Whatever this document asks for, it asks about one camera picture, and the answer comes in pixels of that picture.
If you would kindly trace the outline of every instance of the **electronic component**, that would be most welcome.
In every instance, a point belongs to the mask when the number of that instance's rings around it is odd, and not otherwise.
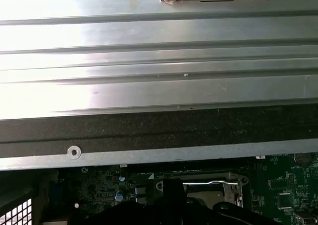
[[[180,178],[188,198],[208,208],[227,201],[275,219],[283,225],[296,225],[295,211],[310,211],[317,201],[318,155],[312,153],[312,166],[295,166],[294,154],[222,161],[189,161],[151,165],[129,165],[126,168],[100,166],[60,169],[59,182],[50,192],[55,206],[67,204],[89,216],[120,202],[116,192],[123,191],[125,201],[152,205],[163,196],[163,181]]]
[[[292,196],[290,193],[282,193],[278,195],[278,208],[291,209],[293,206]]]
[[[295,219],[302,225],[315,225],[317,219],[309,213],[294,213]]]
[[[313,156],[311,153],[297,153],[293,156],[294,162],[301,167],[308,167],[313,162]]]
[[[119,190],[119,191],[116,192],[116,194],[115,194],[115,200],[116,200],[117,202],[122,202],[122,201],[124,200],[124,193],[123,193],[123,191]]]
[[[188,198],[199,199],[202,205],[212,208],[219,202],[229,202],[243,206],[242,186],[248,183],[246,176],[232,172],[193,174],[172,176],[180,179]],[[163,181],[156,184],[156,189],[164,192]]]

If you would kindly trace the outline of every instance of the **silver metal sheet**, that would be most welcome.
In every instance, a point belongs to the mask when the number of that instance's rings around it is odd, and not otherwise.
[[[240,18],[284,16],[297,14],[297,11],[302,11],[299,15],[303,15],[318,10],[316,0],[190,1],[175,5],[158,0],[0,0],[0,8],[10,8],[10,11],[0,12],[0,24]]]
[[[317,150],[318,139],[307,139],[173,149],[83,153],[76,160],[70,159],[67,154],[44,155],[1,158],[0,170],[205,160],[282,153],[305,153],[316,152]]]
[[[318,99],[316,0],[0,7],[0,119]]]

